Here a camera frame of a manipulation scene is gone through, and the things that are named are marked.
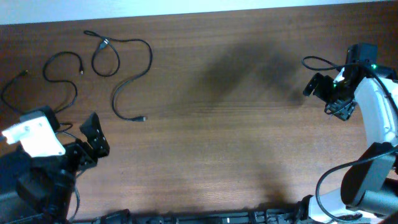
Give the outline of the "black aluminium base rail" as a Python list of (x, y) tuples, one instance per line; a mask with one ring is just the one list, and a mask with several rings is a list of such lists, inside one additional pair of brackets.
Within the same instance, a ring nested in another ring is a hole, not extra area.
[(315, 223), (303, 208), (268, 210), (240, 210), (207, 213), (132, 213), (118, 210), (95, 218), (75, 220), (75, 223), (128, 223), (128, 224), (291, 224)]

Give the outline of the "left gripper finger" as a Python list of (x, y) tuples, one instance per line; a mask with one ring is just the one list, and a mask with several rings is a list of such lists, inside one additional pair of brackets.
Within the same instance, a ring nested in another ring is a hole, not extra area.
[(42, 106), (35, 109), (34, 112), (41, 112), (48, 119), (54, 131), (57, 131), (60, 128), (60, 123), (56, 117), (56, 114), (50, 106)]
[(89, 118), (80, 126), (80, 131), (86, 136), (87, 142), (93, 148), (97, 158), (109, 156), (110, 146), (101, 129), (99, 116), (95, 112), (90, 114)]

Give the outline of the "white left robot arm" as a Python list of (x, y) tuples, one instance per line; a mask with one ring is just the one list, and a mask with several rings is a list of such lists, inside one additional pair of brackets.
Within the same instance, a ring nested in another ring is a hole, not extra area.
[(44, 106), (2, 131), (17, 148), (1, 156), (1, 223), (66, 223), (77, 173), (109, 155), (96, 113), (80, 126), (86, 141), (61, 144), (55, 134), (60, 127), (55, 112)]

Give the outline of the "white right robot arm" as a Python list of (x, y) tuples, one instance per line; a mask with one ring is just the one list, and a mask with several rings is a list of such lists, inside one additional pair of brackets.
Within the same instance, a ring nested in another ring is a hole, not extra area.
[(314, 68), (303, 90), (325, 102), (324, 112), (342, 121), (360, 108), (368, 148), (356, 161), (326, 171), (315, 194), (295, 211), (277, 212), (278, 223), (369, 223), (397, 214), (397, 72), (377, 63), (377, 46), (358, 43), (347, 49), (344, 65), (329, 63), (335, 78)]

